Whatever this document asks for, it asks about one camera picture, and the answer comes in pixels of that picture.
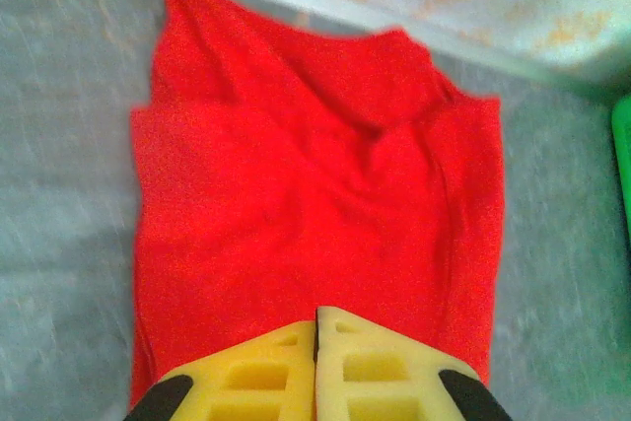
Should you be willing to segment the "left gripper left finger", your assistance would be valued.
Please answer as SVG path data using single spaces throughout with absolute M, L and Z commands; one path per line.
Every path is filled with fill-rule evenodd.
M 316 324 L 298 321 L 179 366 L 128 420 L 314 420 Z

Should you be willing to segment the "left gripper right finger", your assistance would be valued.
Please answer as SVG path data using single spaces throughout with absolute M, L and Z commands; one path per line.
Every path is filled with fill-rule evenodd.
M 461 360 L 335 307 L 316 311 L 318 420 L 509 420 Z

